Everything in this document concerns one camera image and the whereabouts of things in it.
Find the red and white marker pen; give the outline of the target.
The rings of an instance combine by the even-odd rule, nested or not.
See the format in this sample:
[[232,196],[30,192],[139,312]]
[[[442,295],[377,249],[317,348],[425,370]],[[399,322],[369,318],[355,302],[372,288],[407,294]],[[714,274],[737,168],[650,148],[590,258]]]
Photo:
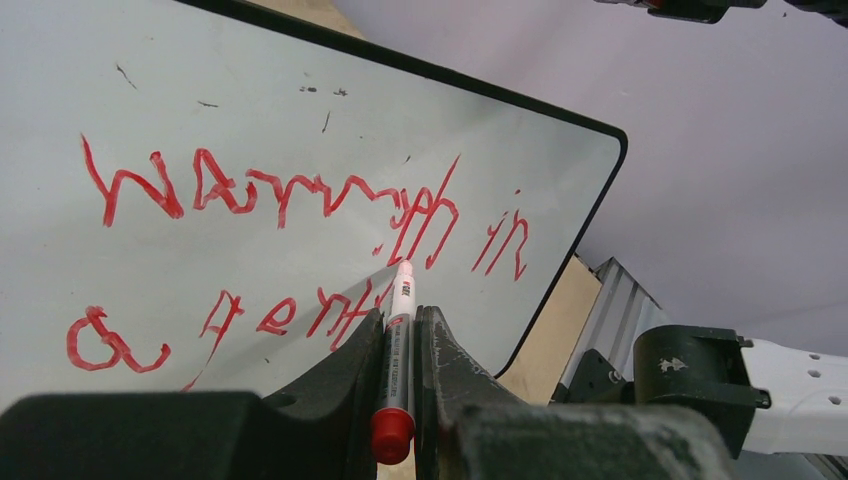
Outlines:
[[380,464],[396,465],[409,455],[414,420],[413,343],[417,310],[414,267],[398,264],[384,328],[380,394],[371,418],[371,451]]

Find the small black-framed whiteboard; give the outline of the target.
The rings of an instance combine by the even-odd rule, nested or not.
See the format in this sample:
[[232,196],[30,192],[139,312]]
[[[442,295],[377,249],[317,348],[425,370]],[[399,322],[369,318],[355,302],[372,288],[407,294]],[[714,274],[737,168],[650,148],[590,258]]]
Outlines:
[[241,2],[1,5],[1,403],[268,393],[409,261],[488,372],[620,169],[619,129]]

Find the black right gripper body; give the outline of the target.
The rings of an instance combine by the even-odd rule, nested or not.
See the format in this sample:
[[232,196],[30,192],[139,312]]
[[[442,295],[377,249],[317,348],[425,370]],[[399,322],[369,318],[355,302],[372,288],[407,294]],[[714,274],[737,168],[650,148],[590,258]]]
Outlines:
[[[657,18],[716,24],[732,8],[759,9],[767,0],[597,0],[597,3],[628,5]],[[841,27],[847,26],[847,0],[785,0],[785,3]]]

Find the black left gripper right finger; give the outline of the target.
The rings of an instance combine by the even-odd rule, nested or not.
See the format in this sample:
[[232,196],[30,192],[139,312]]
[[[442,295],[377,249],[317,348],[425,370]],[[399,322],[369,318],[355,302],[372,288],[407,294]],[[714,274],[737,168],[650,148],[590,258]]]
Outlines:
[[415,321],[419,479],[732,479],[717,430],[683,407],[529,404],[455,339],[436,306]]

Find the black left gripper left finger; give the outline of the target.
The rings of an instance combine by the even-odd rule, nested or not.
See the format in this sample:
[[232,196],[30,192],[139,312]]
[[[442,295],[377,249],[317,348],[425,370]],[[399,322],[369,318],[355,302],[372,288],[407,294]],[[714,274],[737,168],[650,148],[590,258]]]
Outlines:
[[372,479],[383,349],[370,311],[348,341],[261,397],[247,391],[45,394],[1,417],[5,479]]

